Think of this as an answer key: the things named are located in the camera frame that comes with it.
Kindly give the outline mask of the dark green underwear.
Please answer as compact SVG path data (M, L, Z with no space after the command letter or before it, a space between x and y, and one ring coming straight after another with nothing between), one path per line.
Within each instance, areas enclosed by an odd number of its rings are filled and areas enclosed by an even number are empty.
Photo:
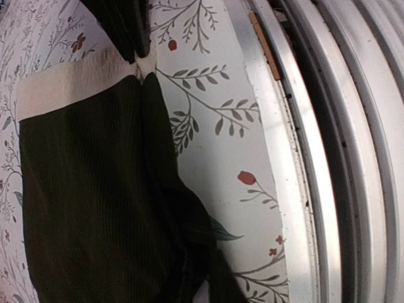
M41 302L245 302L179 177L156 57L114 49L17 90L23 237Z

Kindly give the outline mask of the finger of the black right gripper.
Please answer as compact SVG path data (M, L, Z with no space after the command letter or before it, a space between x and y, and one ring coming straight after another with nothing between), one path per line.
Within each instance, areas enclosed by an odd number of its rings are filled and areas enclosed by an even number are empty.
M81 3L91 12L114 47L128 63L135 62L132 46L115 1L83 0Z
M150 51L149 1L122 1L122 17L129 40L138 57L144 58Z

